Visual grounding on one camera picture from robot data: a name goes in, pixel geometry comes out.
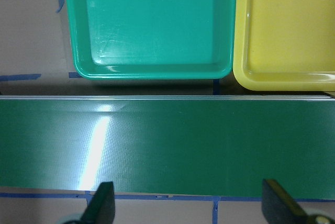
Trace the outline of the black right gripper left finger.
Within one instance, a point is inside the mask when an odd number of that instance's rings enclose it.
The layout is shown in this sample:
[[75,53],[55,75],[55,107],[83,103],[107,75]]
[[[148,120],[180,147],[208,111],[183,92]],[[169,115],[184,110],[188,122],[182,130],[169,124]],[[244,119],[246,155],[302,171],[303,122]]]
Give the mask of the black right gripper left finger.
[[113,223],[115,212],[114,184],[102,182],[80,217],[80,223]]

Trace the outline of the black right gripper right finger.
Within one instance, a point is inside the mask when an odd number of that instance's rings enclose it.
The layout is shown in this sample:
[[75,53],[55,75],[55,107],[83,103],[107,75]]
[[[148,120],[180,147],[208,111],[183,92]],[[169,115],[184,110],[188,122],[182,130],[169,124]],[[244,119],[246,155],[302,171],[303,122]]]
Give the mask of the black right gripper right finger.
[[262,214],[270,224],[315,223],[290,194],[273,179],[262,181]]

